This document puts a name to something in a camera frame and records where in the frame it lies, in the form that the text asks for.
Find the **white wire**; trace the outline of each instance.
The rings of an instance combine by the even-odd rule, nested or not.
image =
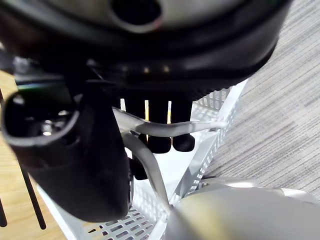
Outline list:
[[[121,136],[124,146],[131,150],[132,155],[135,155],[142,163],[157,199],[163,204],[165,212],[169,215],[171,212],[171,206],[169,204],[166,187],[156,157],[146,147],[146,145],[140,141],[140,139],[133,136],[131,133],[124,132]]]
[[[135,131],[155,137],[176,137],[206,129],[225,128],[227,126],[227,123],[224,121],[186,121],[160,124],[146,121],[118,108],[113,108],[113,114],[119,129],[123,130],[123,132]]]

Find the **black plastic housing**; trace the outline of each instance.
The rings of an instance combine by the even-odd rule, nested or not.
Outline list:
[[[120,219],[129,210],[129,160],[107,102],[101,91],[87,89],[65,127],[49,136],[38,135],[25,119],[64,109],[52,99],[21,90],[2,114],[3,136],[22,168],[60,207],[88,222]]]

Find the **perforated metal panel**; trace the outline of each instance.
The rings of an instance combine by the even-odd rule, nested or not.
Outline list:
[[[236,114],[239,97],[247,81],[233,88],[215,91],[194,102],[191,120],[218,119],[226,121],[224,129],[204,130],[193,134],[196,139],[194,151],[183,153],[171,149],[166,154],[155,154],[162,173],[170,204],[192,193],[198,186],[206,168],[223,144]],[[70,240],[160,240],[166,228],[166,214],[157,202],[148,182],[134,182],[133,206],[128,215],[120,220],[89,223],[81,221],[56,206],[49,197],[41,195]]]

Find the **gray carpet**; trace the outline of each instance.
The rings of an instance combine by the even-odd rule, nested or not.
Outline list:
[[[207,175],[256,178],[320,199],[320,0],[294,2]]]

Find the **white perforated shelf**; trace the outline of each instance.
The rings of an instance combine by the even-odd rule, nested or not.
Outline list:
[[[227,122],[226,128],[192,133],[196,144],[191,152],[178,152],[172,147],[168,153],[155,154],[172,205],[198,186],[234,121],[239,97],[246,83],[244,81],[230,89],[212,92],[193,103],[191,120],[217,118]],[[39,192],[69,240],[160,240],[166,228],[165,213],[148,180],[134,180],[130,212],[123,219],[111,222],[79,220],[57,206],[41,188]]]

